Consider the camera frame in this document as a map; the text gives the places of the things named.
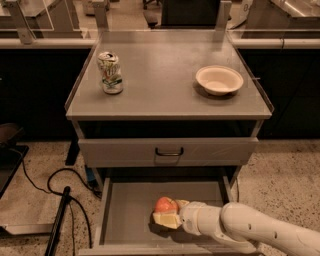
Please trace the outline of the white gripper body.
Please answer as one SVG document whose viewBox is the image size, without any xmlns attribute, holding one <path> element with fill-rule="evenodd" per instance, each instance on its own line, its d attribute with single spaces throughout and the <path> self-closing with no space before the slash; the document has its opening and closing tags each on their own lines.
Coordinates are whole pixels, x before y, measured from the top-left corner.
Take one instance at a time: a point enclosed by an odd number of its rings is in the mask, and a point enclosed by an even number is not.
<svg viewBox="0 0 320 256">
<path fill-rule="evenodd" d="M 191 202 L 185 205 L 179 212 L 182 228 L 185 232 L 200 236 L 203 234 L 203 215 L 206 204 L 202 202 Z"/>
</svg>

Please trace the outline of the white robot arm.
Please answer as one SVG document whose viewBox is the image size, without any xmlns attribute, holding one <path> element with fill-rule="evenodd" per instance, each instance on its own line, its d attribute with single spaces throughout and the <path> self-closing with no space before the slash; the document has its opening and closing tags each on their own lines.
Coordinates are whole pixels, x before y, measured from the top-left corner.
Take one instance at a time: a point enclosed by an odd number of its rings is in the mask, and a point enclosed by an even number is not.
<svg viewBox="0 0 320 256">
<path fill-rule="evenodd" d="M 209 236 L 244 254 L 256 252 L 257 243 L 262 242 L 288 256 L 320 256 L 319 232 L 274 219 L 237 202 L 217 207 L 162 197 L 152 216 L 158 225 Z"/>
</svg>

